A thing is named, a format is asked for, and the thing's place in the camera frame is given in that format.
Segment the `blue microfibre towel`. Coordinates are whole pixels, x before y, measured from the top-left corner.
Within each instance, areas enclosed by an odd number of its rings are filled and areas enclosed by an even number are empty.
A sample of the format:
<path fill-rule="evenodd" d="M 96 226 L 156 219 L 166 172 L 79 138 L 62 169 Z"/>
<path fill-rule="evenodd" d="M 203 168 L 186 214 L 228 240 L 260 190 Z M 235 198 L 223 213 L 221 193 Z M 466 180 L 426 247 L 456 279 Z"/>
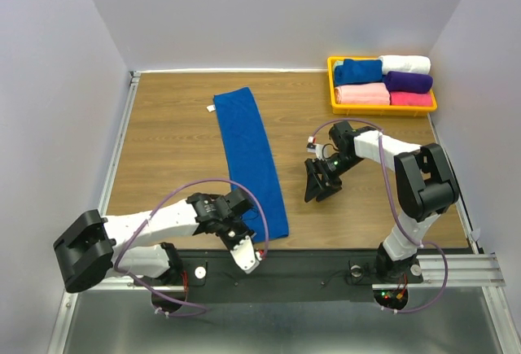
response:
<path fill-rule="evenodd" d="M 380 59 L 342 59 L 333 64 L 335 86 L 360 85 L 383 80 L 383 63 Z"/>

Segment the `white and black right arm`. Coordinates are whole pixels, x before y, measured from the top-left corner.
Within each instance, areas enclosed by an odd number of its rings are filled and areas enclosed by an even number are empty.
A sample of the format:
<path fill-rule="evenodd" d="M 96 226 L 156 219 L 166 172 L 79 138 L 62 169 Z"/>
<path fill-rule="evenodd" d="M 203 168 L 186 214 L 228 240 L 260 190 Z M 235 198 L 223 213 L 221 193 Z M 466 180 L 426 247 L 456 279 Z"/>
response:
<path fill-rule="evenodd" d="M 384 281 L 392 281 L 410 270 L 423 238 L 434 222 L 455 204 L 460 195 L 443 148 L 420 146 L 384 134 L 369 121 L 354 128 L 351 118 L 327 122 L 333 154 L 308 137 L 306 148 L 315 156 L 304 162 L 305 202 L 321 202 L 342 189 L 341 176 L 362 160 L 372 160 L 382 169 L 387 199 L 395 225 L 379 245 L 374 271 Z"/>

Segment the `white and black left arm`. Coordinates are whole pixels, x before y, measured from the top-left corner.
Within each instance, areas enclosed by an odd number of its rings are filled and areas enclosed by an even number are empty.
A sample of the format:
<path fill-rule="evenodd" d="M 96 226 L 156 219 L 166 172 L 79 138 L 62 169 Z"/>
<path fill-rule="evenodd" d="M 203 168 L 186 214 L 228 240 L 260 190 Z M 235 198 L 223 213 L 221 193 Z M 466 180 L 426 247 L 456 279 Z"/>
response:
<path fill-rule="evenodd" d="M 243 215 L 253 207 L 250 196 L 235 189 L 226 195 L 195 193 L 155 212 L 83 212 L 53 244 L 65 290 L 80 293 L 128 273 L 163 285 L 174 283 L 184 266 L 168 240 L 198 234 L 216 235 L 236 265 L 251 273 L 261 254 Z"/>

